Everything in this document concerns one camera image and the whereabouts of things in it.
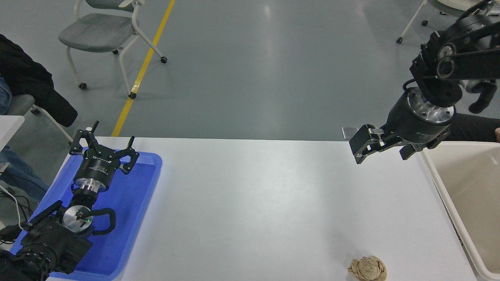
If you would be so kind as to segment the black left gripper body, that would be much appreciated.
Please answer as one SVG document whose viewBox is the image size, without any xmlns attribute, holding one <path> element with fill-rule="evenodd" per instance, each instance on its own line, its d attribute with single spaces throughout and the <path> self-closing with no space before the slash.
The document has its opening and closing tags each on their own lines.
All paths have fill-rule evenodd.
<svg viewBox="0 0 500 281">
<path fill-rule="evenodd" d="M 96 180 L 102 185 L 110 185 L 120 161 L 114 157 L 114 149 L 93 148 L 83 154 L 83 161 L 75 175 L 75 184 L 84 180 Z"/>
</svg>

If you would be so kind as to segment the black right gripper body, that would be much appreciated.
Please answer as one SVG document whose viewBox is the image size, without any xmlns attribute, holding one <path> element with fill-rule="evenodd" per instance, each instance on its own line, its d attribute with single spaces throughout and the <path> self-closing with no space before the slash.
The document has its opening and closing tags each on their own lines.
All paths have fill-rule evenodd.
<svg viewBox="0 0 500 281">
<path fill-rule="evenodd" d="M 450 107 L 434 105 L 422 93 L 404 93 L 381 128 L 404 141 L 425 144 L 445 131 L 449 124 Z"/>
</svg>

